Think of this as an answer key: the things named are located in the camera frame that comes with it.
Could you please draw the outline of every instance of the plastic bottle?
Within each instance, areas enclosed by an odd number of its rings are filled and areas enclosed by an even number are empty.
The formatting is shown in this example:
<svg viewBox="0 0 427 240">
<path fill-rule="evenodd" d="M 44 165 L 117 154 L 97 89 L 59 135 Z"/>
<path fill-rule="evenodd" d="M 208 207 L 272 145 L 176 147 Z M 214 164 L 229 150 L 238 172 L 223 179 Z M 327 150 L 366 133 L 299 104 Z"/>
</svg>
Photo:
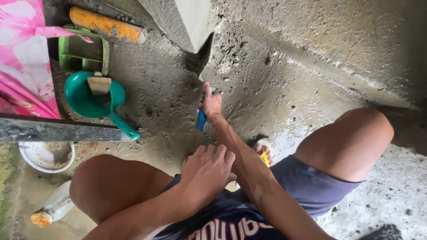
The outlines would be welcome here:
<svg viewBox="0 0 427 240">
<path fill-rule="evenodd" d="M 30 220 L 34 225 L 40 228 L 47 227 L 61 219 L 74 207 L 70 199 L 70 184 L 71 180 L 58 187 L 42 202 L 41 208 L 31 214 Z"/>
</svg>

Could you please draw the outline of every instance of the green plastic tray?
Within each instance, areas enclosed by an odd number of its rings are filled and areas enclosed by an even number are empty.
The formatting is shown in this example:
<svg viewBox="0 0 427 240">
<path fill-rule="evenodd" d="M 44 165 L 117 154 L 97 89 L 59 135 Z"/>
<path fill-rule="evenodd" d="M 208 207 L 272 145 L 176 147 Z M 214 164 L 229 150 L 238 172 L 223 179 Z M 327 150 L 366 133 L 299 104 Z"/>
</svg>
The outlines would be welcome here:
<svg viewBox="0 0 427 240">
<path fill-rule="evenodd" d="M 90 38 L 94 43 L 87 43 L 79 36 L 59 37 L 59 66 L 66 73 L 79 71 L 99 71 L 108 75 L 110 46 L 98 34 L 91 33 L 87 28 L 66 25 L 67 30 Z"/>
</svg>

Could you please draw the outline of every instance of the wooden block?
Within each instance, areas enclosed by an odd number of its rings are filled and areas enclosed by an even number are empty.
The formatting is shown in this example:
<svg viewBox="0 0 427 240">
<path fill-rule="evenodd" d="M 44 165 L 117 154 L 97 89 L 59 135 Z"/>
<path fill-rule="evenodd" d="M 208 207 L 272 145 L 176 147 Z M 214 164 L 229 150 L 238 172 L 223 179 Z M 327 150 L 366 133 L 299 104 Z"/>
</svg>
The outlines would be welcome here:
<svg viewBox="0 0 427 240">
<path fill-rule="evenodd" d="M 111 78 L 88 77 L 88 83 L 94 96 L 104 96 L 110 91 Z"/>
</svg>

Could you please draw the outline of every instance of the orange pvc pipe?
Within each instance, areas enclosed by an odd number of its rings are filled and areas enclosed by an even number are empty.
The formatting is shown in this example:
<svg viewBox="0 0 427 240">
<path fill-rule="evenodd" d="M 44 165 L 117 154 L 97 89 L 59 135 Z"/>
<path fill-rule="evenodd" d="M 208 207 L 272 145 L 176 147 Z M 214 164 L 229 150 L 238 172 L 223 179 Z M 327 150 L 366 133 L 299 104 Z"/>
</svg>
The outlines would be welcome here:
<svg viewBox="0 0 427 240">
<path fill-rule="evenodd" d="M 72 7 L 70 18 L 75 25 L 121 38 L 125 41 L 142 44 L 146 41 L 147 31 L 145 29 L 88 10 Z"/>
</svg>

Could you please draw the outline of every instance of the gray metal rod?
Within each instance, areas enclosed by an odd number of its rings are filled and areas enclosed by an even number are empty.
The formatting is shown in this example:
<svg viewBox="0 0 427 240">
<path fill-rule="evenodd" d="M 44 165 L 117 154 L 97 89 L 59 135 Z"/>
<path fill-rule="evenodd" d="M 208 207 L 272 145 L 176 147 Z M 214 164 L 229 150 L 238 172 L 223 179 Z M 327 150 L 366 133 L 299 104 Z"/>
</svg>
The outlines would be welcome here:
<svg viewBox="0 0 427 240">
<path fill-rule="evenodd" d="M 0 113 L 0 142 L 132 141 L 116 126 Z"/>
</svg>

